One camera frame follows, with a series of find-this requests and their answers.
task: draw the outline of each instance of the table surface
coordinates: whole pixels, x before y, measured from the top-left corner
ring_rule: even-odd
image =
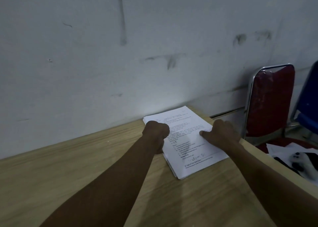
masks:
[[[191,108],[210,124],[213,120]],[[38,226],[115,163],[141,136],[142,120],[0,161],[0,225]],[[254,156],[318,198],[318,188],[241,140]],[[152,161],[125,226],[275,226],[231,159],[177,180]]]

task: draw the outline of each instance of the white wall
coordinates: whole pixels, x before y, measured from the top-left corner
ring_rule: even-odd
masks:
[[[187,102],[245,104],[258,67],[316,60],[316,0],[0,0],[0,158]]]

